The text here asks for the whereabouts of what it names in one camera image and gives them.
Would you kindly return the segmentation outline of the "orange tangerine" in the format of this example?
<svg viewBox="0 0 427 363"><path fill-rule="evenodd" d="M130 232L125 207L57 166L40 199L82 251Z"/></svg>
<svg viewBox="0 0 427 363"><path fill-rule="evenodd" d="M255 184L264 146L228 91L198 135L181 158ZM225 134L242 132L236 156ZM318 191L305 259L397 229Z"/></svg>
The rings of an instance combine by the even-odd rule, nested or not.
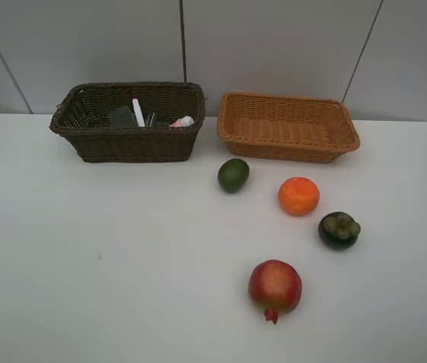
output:
<svg viewBox="0 0 427 363"><path fill-rule="evenodd" d="M282 183L278 191L279 205L292 216L305 216L313 212L319 199L319 188L308 178L289 178Z"/></svg>

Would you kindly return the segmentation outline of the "white marker red cap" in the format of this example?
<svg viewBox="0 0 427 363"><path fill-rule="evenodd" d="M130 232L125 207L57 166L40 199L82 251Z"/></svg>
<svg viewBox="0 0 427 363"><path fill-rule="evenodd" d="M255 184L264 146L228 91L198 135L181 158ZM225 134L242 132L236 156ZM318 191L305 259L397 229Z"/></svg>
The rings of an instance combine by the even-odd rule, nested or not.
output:
<svg viewBox="0 0 427 363"><path fill-rule="evenodd" d="M142 109L139 103L139 100L137 98L132 99L132 108L133 112L135 114L136 122L138 124L138 127L145 128L145 120L143 117Z"/></svg>

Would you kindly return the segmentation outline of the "orange wicker basket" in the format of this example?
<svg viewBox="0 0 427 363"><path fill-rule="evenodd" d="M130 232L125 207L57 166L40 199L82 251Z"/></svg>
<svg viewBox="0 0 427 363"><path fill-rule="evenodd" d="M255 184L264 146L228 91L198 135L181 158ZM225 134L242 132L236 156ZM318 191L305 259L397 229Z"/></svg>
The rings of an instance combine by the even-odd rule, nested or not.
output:
<svg viewBox="0 0 427 363"><path fill-rule="evenodd" d="M229 92L222 97L217 134L240 157L331 163L360 147L339 101Z"/></svg>

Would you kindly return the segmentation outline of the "dark green pump bottle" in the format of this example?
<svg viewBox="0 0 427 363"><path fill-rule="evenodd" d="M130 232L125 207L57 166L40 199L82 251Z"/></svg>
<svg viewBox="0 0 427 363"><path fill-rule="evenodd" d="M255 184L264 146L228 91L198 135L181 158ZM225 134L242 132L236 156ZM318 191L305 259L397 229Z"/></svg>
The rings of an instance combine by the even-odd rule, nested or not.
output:
<svg viewBox="0 0 427 363"><path fill-rule="evenodd" d="M146 127L169 127L171 121L158 116L156 112L147 113L144 117Z"/></svg>

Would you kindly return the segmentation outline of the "dark purple mangosteen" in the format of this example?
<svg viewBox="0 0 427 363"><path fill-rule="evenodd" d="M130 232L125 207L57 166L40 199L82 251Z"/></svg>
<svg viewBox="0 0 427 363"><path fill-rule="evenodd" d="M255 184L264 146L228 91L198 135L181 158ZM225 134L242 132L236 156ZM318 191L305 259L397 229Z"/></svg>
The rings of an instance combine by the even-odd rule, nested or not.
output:
<svg viewBox="0 0 427 363"><path fill-rule="evenodd" d="M324 216L318 224L320 240L330 249L342 251L357 242L361 226L350 215L333 212Z"/></svg>

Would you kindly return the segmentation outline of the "pink bottle white cap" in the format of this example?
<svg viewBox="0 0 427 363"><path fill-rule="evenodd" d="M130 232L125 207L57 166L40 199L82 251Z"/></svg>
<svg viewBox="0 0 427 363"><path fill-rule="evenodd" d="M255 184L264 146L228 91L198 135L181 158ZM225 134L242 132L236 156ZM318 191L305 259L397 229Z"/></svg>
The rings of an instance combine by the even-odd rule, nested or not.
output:
<svg viewBox="0 0 427 363"><path fill-rule="evenodd" d="M175 122L169 125L170 128L187 128L193 126L195 124L195 120L191 116L184 116L182 118L177 119Z"/></svg>

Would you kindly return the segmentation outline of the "black whiteboard eraser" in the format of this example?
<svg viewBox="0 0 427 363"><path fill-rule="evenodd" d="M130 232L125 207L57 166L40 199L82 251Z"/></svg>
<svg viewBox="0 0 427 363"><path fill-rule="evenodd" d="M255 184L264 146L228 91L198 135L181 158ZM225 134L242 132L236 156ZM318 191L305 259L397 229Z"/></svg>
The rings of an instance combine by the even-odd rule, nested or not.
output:
<svg viewBox="0 0 427 363"><path fill-rule="evenodd" d="M108 114L113 129L134 128L138 126L134 113L127 106L118 107Z"/></svg>

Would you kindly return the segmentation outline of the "red pomegranate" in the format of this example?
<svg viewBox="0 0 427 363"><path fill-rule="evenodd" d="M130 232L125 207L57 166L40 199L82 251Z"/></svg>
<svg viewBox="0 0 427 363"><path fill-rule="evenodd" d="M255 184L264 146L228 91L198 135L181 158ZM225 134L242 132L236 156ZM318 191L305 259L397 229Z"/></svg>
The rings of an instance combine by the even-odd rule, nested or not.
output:
<svg viewBox="0 0 427 363"><path fill-rule="evenodd" d="M301 301L302 280L295 268L286 262L270 259L257 265L248 282L251 301L263 311L266 321L277 324Z"/></svg>

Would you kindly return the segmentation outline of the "green avocado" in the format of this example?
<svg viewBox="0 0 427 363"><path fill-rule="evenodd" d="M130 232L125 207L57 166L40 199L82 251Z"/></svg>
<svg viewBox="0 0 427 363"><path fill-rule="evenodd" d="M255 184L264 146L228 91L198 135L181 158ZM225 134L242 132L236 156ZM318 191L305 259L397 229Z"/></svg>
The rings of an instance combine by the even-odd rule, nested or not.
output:
<svg viewBox="0 0 427 363"><path fill-rule="evenodd" d="M239 158L226 161L217 173L220 187L230 194L243 188L250 175L249 165Z"/></svg>

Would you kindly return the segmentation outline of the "dark brown wicker basket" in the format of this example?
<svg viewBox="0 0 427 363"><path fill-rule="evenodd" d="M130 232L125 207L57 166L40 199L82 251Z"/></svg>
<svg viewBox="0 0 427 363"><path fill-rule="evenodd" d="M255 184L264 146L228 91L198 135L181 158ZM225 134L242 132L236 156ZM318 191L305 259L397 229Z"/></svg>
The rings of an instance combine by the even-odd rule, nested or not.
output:
<svg viewBox="0 0 427 363"><path fill-rule="evenodd" d="M185 128L114 128L109 115L139 100L144 113L166 124L190 116ZM103 82L72 88L51 118L50 130L65 138L86 163L172 163L189 159L205 118L205 97L191 82Z"/></svg>

